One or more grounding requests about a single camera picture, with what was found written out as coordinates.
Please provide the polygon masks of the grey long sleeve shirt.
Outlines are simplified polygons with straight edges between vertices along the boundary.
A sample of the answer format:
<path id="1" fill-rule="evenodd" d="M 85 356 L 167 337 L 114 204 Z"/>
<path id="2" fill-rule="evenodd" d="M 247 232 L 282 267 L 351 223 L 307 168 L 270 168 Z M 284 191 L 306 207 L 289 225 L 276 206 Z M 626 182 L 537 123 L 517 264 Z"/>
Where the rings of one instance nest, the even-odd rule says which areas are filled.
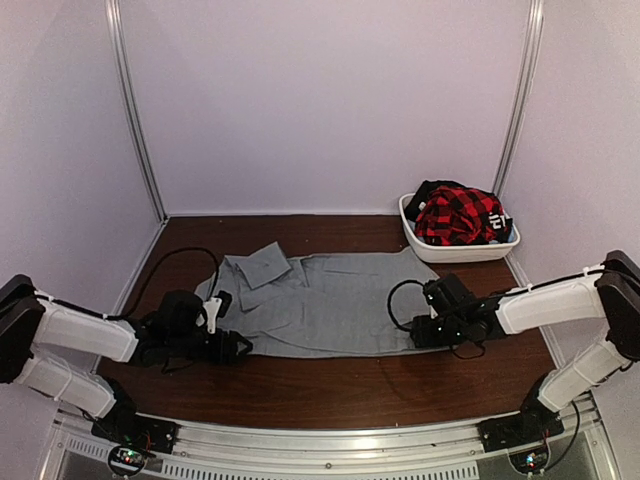
<path id="1" fill-rule="evenodd" d="M 411 248 L 287 258 L 273 243 L 265 252 L 225 256 L 218 275 L 195 292 L 203 300 L 232 295 L 218 325 L 250 340 L 253 355 L 394 356 L 413 349 L 395 325 L 429 313 L 421 286 L 437 277 Z"/>

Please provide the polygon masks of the white plastic basket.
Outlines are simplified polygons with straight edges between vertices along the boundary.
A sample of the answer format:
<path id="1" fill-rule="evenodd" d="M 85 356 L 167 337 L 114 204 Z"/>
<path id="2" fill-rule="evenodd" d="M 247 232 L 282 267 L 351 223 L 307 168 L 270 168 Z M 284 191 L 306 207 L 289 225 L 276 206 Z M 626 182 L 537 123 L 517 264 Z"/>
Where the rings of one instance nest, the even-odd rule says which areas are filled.
<path id="1" fill-rule="evenodd" d="M 404 213 L 404 208 L 409 204 L 413 195 L 414 193 L 411 192 L 400 196 L 398 209 L 406 240 L 416 256 L 425 263 L 476 263 L 500 260 L 505 258 L 521 241 L 520 232 L 516 225 L 513 225 L 512 242 L 471 246 L 427 245 L 416 237 Z"/>

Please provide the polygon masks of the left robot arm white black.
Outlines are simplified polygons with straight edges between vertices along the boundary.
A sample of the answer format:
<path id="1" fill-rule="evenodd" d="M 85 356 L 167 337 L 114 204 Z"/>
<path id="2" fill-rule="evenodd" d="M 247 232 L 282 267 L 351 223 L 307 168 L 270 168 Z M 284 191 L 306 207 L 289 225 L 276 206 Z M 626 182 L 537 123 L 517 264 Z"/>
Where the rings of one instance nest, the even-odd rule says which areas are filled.
<path id="1" fill-rule="evenodd" d="M 167 368 L 174 359 L 232 365 L 251 353 L 253 344 L 218 327 L 231 302 L 226 291 L 204 301 L 175 290 L 163 296 L 157 310 L 131 320 L 48 295 L 18 274 L 1 288 L 1 381 L 71 404 L 121 443 L 133 444 L 143 436 L 144 424 L 130 396 L 116 381 L 77 368 L 49 347 L 144 368 Z"/>

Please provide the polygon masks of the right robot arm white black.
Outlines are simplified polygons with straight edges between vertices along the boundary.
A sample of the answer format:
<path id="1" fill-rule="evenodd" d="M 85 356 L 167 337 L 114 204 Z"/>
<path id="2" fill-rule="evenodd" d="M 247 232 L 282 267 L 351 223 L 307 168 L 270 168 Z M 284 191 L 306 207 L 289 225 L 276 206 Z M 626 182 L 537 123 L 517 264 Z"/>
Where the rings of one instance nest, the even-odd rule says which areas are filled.
<path id="1" fill-rule="evenodd" d="M 577 396 L 639 360 L 639 267 L 621 250 L 580 273 L 487 297 L 476 297 L 454 274 L 423 284 L 422 293 L 432 312 L 408 328 L 418 349 L 482 347 L 543 326 L 605 321 L 590 346 L 531 389 L 512 423 L 522 441 L 535 440 Z"/>

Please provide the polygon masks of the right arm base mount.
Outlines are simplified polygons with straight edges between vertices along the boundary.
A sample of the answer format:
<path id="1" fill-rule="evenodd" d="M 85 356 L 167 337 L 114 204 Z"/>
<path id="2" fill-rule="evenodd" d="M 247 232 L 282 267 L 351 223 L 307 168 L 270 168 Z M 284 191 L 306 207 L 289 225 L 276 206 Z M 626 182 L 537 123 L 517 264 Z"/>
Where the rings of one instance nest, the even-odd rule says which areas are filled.
<path id="1" fill-rule="evenodd" d="M 484 451 L 489 453 L 560 435 L 564 432 L 564 425 L 557 414 L 519 412 L 484 420 L 477 425 L 477 429 Z"/>

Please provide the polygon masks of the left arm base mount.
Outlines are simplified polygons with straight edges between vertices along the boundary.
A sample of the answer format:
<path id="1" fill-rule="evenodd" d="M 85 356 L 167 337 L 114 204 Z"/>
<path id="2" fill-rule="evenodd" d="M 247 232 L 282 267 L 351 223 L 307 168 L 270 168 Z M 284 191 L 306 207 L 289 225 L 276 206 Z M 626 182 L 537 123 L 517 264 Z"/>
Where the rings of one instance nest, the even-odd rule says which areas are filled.
<path id="1" fill-rule="evenodd" d="M 125 406 L 114 406 L 105 417 L 91 423 L 95 437 L 163 454 L 173 452 L 178 430 L 175 422 L 147 417 Z"/>

